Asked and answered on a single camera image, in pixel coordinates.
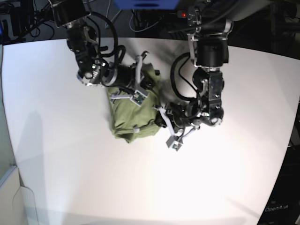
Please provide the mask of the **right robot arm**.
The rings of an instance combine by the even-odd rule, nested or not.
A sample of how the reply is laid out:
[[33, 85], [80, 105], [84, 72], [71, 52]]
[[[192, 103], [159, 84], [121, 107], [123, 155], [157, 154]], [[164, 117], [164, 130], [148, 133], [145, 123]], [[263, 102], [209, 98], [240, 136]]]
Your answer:
[[[68, 48], [75, 54], [79, 67], [77, 78], [86, 86], [117, 88], [119, 92], [110, 95], [111, 100], [129, 99], [141, 106], [148, 97], [146, 76], [142, 72], [143, 60], [148, 51], [137, 55], [131, 66], [122, 64], [126, 48], [118, 43], [118, 35], [113, 23], [104, 15], [93, 12], [81, 0], [51, 0], [54, 21], [58, 27], [66, 28]], [[100, 28], [87, 24], [90, 16], [105, 21], [111, 28], [113, 49], [100, 44]]]

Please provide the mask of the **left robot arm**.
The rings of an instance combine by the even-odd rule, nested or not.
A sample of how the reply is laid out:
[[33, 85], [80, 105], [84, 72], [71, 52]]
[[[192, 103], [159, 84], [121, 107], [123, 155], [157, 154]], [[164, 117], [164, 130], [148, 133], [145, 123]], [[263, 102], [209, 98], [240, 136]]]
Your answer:
[[[156, 124], [169, 129], [166, 145], [179, 150], [184, 140], [201, 125], [214, 127], [222, 123], [224, 110], [221, 94], [225, 85], [221, 67], [229, 62], [228, 35], [233, 29], [230, 13], [239, 0], [198, 0], [188, 7], [187, 26], [179, 31], [187, 34], [189, 51], [171, 65], [170, 81], [182, 103], [157, 106]], [[192, 76], [195, 97], [180, 94], [175, 76], [180, 75], [182, 60], [190, 60], [196, 68]]]

